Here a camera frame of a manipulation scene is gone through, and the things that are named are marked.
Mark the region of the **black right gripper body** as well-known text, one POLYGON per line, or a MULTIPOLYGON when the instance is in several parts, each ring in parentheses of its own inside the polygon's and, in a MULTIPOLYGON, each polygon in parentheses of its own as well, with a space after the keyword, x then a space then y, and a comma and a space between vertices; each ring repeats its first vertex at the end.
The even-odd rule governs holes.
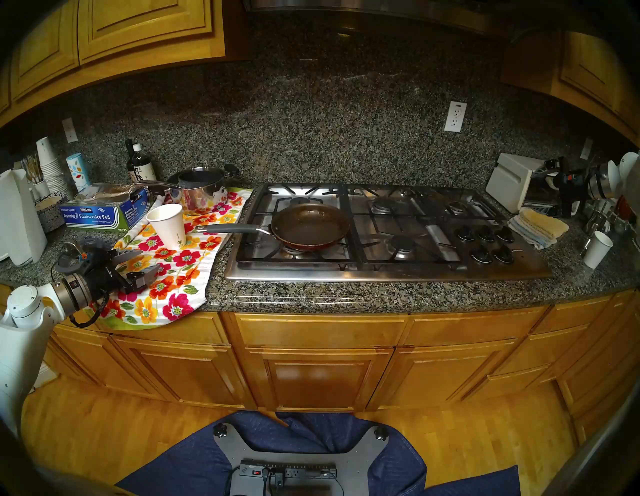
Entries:
POLYGON ((553 177, 552 182, 559 190, 560 199, 569 202, 589 200, 590 169, 588 167, 571 168, 564 157, 553 160, 557 160, 557 174, 553 177))

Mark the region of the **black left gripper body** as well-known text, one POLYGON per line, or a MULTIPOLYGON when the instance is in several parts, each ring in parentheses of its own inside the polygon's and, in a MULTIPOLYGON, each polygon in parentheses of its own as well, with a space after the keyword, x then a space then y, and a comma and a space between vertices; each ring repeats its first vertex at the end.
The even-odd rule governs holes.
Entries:
POLYGON ((113 266, 114 249, 85 248, 82 278, 91 296, 104 296, 115 291, 135 292, 134 282, 122 276, 113 266))

